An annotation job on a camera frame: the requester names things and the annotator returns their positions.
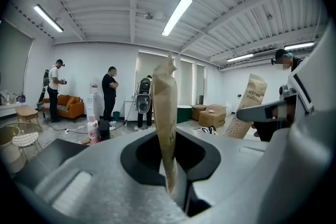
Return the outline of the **narrow grey roller blind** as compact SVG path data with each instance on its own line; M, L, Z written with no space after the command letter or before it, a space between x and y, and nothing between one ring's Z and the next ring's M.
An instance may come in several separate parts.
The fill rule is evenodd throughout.
M193 93L193 64L181 60L180 104L191 105Z
M196 97L199 98L200 95L204 95L205 67L201 65L197 65L196 67Z

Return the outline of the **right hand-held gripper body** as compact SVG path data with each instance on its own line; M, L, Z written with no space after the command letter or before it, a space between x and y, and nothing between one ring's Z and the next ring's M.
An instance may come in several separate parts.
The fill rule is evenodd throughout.
M336 117L336 23L330 22L317 46L288 77L297 94L295 121L314 113Z

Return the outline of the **black basin faucet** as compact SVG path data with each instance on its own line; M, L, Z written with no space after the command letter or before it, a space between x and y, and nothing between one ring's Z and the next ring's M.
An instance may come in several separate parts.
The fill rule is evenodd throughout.
M109 121L100 120L98 131L100 135L100 140L105 141L110 139L110 124Z

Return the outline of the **orange sofa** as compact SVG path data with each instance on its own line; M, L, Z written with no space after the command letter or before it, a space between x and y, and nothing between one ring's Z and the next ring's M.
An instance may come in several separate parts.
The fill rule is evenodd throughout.
M50 103L50 99L44 98L40 103L40 109L42 110L42 112L44 114L45 113L50 114L50 110L42 108L42 105L44 103ZM63 111L57 111L59 118L67 118L67 119L75 120L79 116L84 115L84 102L82 101L80 97L59 94L57 104L65 105L67 107L67 110L69 110L69 113L66 113Z

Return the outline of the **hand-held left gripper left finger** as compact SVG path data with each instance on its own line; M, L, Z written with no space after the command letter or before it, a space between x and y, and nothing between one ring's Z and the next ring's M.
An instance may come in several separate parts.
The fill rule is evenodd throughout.
M44 178L35 193L68 220L84 224L178 224L187 215L159 173L154 130L88 146Z

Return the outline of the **white cabinet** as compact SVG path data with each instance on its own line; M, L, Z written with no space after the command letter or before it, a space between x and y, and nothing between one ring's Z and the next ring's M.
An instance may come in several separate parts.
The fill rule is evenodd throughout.
M125 99L124 101L124 119L127 121L137 121L138 112L136 110L136 99L137 96L134 96L130 99Z

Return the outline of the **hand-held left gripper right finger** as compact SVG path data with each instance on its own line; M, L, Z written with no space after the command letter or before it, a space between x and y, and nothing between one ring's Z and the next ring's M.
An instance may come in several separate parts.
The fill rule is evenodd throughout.
M305 120L273 135L270 142L215 136L180 126L214 145L221 161L194 184L209 203L185 224L309 224L330 216L333 187L333 123Z

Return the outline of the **small cardboard box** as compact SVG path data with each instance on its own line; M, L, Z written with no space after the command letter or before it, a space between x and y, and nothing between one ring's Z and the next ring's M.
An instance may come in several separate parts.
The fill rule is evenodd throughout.
M201 111L205 111L206 108L207 108L207 105L203 105L203 104L192 105L191 119L198 121L199 113Z

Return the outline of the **white water dispenser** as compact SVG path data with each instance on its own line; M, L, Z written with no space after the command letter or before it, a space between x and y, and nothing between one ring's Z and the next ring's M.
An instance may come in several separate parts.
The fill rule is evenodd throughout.
M85 100L85 110L87 121L90 121L92 116L94 116L98 122L100 121L100 98L97 93L88 94Z

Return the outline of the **large cardboard box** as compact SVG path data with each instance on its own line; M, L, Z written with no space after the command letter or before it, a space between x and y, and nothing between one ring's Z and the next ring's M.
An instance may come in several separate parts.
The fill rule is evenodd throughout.
M209 110L214 110L215 113L209 113ZM201 111L198 123L201 126L218 128L224 125L226 119L226 108L221 105L209 105L205 111Z

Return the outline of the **black white zigzag blanket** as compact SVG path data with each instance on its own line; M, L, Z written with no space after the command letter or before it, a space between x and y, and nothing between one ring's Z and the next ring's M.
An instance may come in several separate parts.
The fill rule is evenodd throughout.
M201 126L198 128L194 128L194 130L208 133L208 134L218 135L216 128L214 126L210 126L210 127Z

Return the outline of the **grey dome equipment backpack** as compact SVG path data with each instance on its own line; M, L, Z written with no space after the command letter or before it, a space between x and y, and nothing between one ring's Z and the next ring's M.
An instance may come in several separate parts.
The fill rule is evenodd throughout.
M151 106L151 84L152 79L149 77L143 78L140 81L136 95L136 109L140 114L146 114Z

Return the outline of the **large round beige table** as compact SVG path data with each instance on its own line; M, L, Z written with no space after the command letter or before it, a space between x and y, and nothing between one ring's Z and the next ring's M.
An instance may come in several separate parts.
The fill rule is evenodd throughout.
M12 126L4 126L0 128L0 146L6 145L12 141L16 135L16 129Z

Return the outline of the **large grey wall screen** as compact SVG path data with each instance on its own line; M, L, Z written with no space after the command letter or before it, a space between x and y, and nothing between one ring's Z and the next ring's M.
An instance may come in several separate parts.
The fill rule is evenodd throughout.
M21 94L33 40L6 21L0 23L0 91Z

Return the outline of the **clear water dispenser bottle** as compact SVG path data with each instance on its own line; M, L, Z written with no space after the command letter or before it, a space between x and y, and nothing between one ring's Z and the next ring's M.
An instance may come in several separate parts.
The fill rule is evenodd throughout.
M98 87L99 87L99 81L96 78L91 79L89 87L90 94L97 94Z

